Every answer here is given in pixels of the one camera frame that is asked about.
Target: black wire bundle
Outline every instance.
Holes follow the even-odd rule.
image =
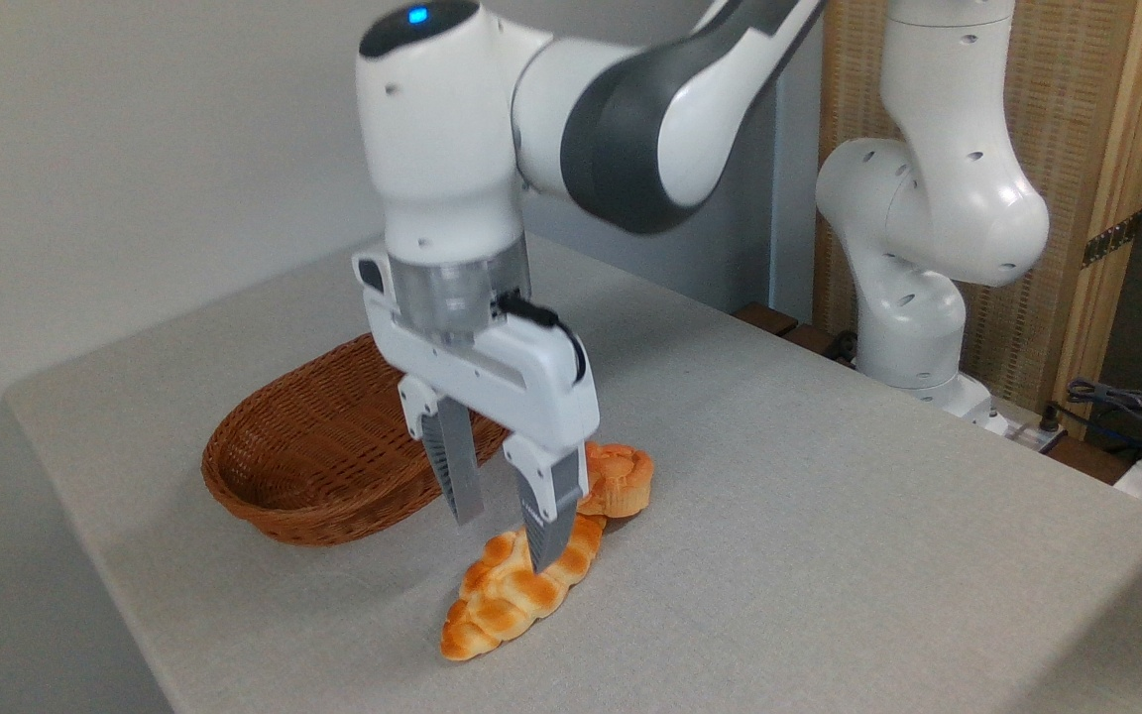
[[[1142,435],[1123,433],[1105,424],[1105,420],[1113,415],[1125,415],[1142,424],[1142,392],[1139,390],[1116,388],[1091,379],[1075,379],[1069,383],[1067,401],[1070,403],[1092,403],[1096,408],[1096,415],[1092,419],[1087,419],[1087,417],[1067,410],[1060,402],[1048,402],[1047,412],[1044,412],[1043,416],[1054,417],[1059,412],[1059,415],[1087,425],[1096,433],[1127,444],[1124,450],[1126,448],[1136,448],[1137,450],[1142,448]]]

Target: white wall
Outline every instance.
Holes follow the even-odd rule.
[[[27,374],[380,230],[353,53],[394,5],[0,0],[0,398]],[[684,32],[702,5],[492,6],[641,43]],[[751,136],[771,145],[756,122]],[[616,258],[651,241],[635,270],[662,257],[650,276],[717,306],[763,298],[770,162],[734,166],[722,193],[741,195],[717,198],[671,251],[629,238]],[[611,241],[564,207],[530,217],[572,243]],[[163,711],[31,460],[0,407],[0,713]]]

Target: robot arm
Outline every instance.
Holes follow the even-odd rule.
[[[386,209],[354,268],[378,348],[458,520],[481,508],[468,411],[513,431],[539,572],[588,491],[597,392],[584,348],[530,296],[522,182],[634,232],[678,225],[711,194],[749,104],[823,0],[717,0],[684,40],[556,40],[471,0],[369,29],[359,117]]]
[[[1014,6],[891,0],[879,90],[906,142],[849,141],[817,182],[856,284],[858,371],[996,432],[988,390],[958,371],[951,279],[1010,283],[1047,243],[1003,117]]]

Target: table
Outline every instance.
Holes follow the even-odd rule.
[[[657,462],[552,618],[480,659],[440,623],[517,515],[441,502],[271,541],[209,497],[223,416],[365,330],[345,254],[23,380],[8,403],[178,713],[1142,711],[1142,502],[614,267],[531,239],[602,430]]]

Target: wooden panel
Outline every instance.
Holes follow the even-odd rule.
[[[1142,207],[1142,5],[1134,18],[1116,105],[1119,112],[1105,142],[1101,184],[1092,211],[1092,235]],[[1129,257],[1127,244],[1079,273],[1052,388],[1052,398],[1057,401],[1064,398],[1070,379],[1101,376]]]

